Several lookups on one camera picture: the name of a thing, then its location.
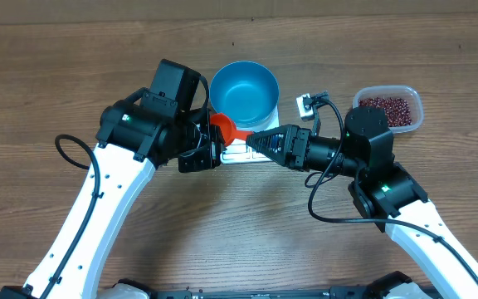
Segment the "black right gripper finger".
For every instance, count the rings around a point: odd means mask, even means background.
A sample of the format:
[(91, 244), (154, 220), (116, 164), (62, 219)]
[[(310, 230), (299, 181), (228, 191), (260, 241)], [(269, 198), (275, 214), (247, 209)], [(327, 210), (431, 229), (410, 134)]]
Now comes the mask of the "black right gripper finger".
[(284, 164), (283, 139), (248, 139), (246, 144), (277, 164)]
[(277, 144), (285, 138), (285, 127), (279, 126), (269, 130), (254, 132), (246, 137), (248, 144)]

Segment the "red measuring scoop blue handle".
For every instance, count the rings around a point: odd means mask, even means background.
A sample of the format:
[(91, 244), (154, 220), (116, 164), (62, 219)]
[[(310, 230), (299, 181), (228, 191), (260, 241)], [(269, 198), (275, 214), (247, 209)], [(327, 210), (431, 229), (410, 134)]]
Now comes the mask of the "red measuring scoop blue handle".
[(211, 115), (210, 124), (220, 128), (225, 146), (231, 145), (234, 140), (246, 141), (246, 138), (253, 134), (252, 131), (239, 130), (235, 122), (223, 113)]

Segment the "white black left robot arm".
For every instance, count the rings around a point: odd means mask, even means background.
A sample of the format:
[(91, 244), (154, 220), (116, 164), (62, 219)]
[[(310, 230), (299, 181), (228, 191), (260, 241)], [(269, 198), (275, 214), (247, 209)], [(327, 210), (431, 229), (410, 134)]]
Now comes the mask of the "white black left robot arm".
[(89, 156), (82, 188), (54, 243), (22, 286), (5, 286), (1, 298), (97, 298), (105, 261), (128, 212), (159, 166), (178, 161), (181, 173), (213, 169), (223, 140), (207, 105), (192, 107), (199, 72), (163, 59), (150, 86), (108, 106), (97, 144), (70, 140)]

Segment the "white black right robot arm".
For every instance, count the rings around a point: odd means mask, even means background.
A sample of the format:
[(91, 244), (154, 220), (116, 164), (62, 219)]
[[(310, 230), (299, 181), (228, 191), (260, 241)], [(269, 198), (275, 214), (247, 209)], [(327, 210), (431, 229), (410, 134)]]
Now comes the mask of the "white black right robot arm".
[(446, 226), (424, 188), (395, 160), (385, 113), (357, 107), (337, 117), (339, 138), (297, 125), (249, 135), (255, 151), (288, 169), (352, 178), (359, 216), (373, 223), (422, 269), (444, 298), (478, 298), (478, 262)]

